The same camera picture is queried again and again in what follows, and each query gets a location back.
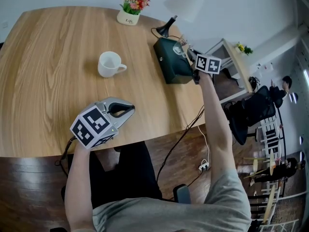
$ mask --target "cable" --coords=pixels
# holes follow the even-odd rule
[[[66,148],[65,148],[65,150],[64,150],[64,152],[63,152],[63,154],[62,154],[62,156],[61,156],[61,158],[60,158],[60,160],[55,161],[55,166],[60,166],[62,172],[66,175],[67,178],[68,178],[68,174],[67,174],[67,172],[65,171],[65,169],[64,169],[64,167],[63,167],[63,165],[62,165],[61,162],[62,162],[62,160],[64,160],[64,159],[67,157],[69,147],[71,146],[72,142],[73,142],[75,139],[76,139],[75,136],[73,136],[73,137],[70,138],[70,140],[68,141],[67,146],[66,146]]]
[[[157,35],[154,34],[153,29],[155,29],[155,28],[151,28],[150,31],[151,31],[151,33],[152,33],[155,37],[157,37],[158,39],[160,39],[160,38],[168,39],[169,37],[175,37],[175,38],[177,38],[177,39],[180,39],[180,37],[175,36],[175,35],[170,35],[170,36],[168,36],[168,37],[163,37],[163,36],[162,36],[162,37],[159,37],[159,36],[157,36]]]
[[[191,185],[193,184],[193,182],[195,182],[195,181],[202,175],[202,173],[203,173],[203,171],[198,175],[198,177],[196,177],[196,178],[188,185],[188,187],[191,186]]]
[[[206,136],[204,135],[204,133],[202,133],[202,131],[201,131],[201,129],[199,128],[199,126],[197,126],[197,127],[198,127],[200,133],[204,136],[204,138],[205,138],[205,143],[206,143],[206,147],[207,147],[207,149],[208,149],[207,160],[206,160],[206,159],[203,159],[203,160],[206,160],[206,162],[209,163],[209,152],[210,152],[210,149],[209,149],[208,144],[207,144],[207,141],[206,141]]]
[[[166,161],[167,159],[169,158],[169,156],[171,155],[173,149],[177,146],[177,144],[181,141],[182,138],[184,138],[184,136],[188,133],[188,131],[194,126],[194,124],[202,117],[203,113],[204,113],[204,109],[203,109],[204,106],[201,107],[198,115],[196,116],[196,118],[189,124],[187,125],[183,135],[180,137],[180,139],[177,141],[177,143],[170,149],[170,151],[168,152],[168,154],[166,155],[160,169],[159,169],[159,172],[158,172],[158,175],[156,176],[156,182],[158,182],[158,179],[159,179],[159,176],[160,176],[160,173],[163,169],[163,167],[165,166],[166,164]]]
[[[157,37],[158,39],[160,39],[161,37],[158,37],[158,36],[156,36],[156,35],[154,34],[153,29],[155,29],[155,28],[151,28],[151,29],[150,29],[151,33],[153,33],[153,35],[154,35],[155,37]]]
[[[204,105],[202,105],[202,107],[201,107],[201,109],[199,110],[199,112],[198,112],[198,114],[197,114],[197,116],[195,117],[195,119],[193,119],[192,121],[191,121],[191,123],[189,124],[189,125],[187,125],[186,126],[186,130],[189,128],[189,126],[194,122],[194,120],[196,120],[196,118],[197,117],[201,117],[199,114],[200,114],[200,112],[202,111],[202,109],[204,108]]]

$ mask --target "black lamp base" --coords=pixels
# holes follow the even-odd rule
[[[160,34],[162,35],[163,37],[168,37],[169,36],[169,28],[170,26],[176,21],[175,18],[171,17],[170,20],[164,25],[164,26],[161,26],[161,27],[157,27],[155,30]]]

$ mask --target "gray t-shirt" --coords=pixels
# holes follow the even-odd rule
[[[247,194],[233,169],[211,185],[204,204],[124,199],[94,209],[93,222],[98,232],[246,232],[251,212]]]

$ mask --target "black cable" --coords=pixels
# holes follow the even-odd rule
[[[168,36],[168,38],[169,38],[169,37],[175,37],[175,38],[177,38],[177,39],[180,39],[180,37],[175,36],[175,35],[170,35],[170,36]]]
[[[203,171],[198,175],[198,177],[196,177],[196,178],[188,185],[188,187],[191,186],[192,183],[195,182],[195,181],[202,175],[202,173],[203,173]]]
[[[187,125],[183,135],[180,137],[180,139],[177,141],[177,143],[172,147],[172,149],[170,149],[170,151],[168,152],[168,154],[166,155],[160,169],[159,169],[159,172],[158,172],[158,175],[156,176],[156,182],[158,182],[158,179],[159,179],[159,176],[160,176],[160,173],[163,169],[163,167],[165,166],[166,164],[166,161],[167,159],[169,158],[169,156],[171,155],[173,149],[177,146],[177,144],[181,141],[182,138],[184,138],[184,136],[188,133],[188,131],[194,126],[194,124],[202,117],[203,113],[204,113],[204,109],[203,109],[204,106],[201,107],[200,109],[200,112],[198,113],[198,115],[196,116],[196,118],[189,124]]]
[[[168,37],[158,37],[157,35],[154,34],[153,29],[155,29],[155,28],[151,28],[150,31],[151,31],[151,33],[152,33],[155,37],[157,37],[158,39],[160,39],[160,38],[166,38],[166,39],[168,39],[169,37],[175,37],[175,38],[177,38],[177,39],[180,39],[180,37],[175,36],[175,35],[170,35],[170,36],[168,36]]]
[[[55,166],[60,166],[61,167],[61,170],[62,172],[66,175],[66,177],[68,178],[68,173],[65,171],[63,165],[62,165],[62,161],[67,157],[67,154],[68,154],[68,150],[69,150],[69,147],[71,146],[72,142],[76,139],[75,136],[71,137],[70,140],[68,141],[67,143],[67,146],[60,158],[60,160],[57,160],[55,161]]]
[[[154,35],[155,37],[157,37],[158,39],[160,39],[161,37],[158,37],[158,36],[156,36],[156,35],[154,34],[153,29],[155,29],[155,28],[151,28],[151,29],[150,29],[151,33],[153,33],[153,35]]]

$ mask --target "table lamp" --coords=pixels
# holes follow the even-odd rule
[[[168,8],[174,17],[161,27],[156,28],[156,31],[164,36],[169,36],[169,27],[175,22],[176,18],[179,16],[181,19],[188,22],[193,22],[203,6],[204,0],[166,0],[164,2],[165,7]]]

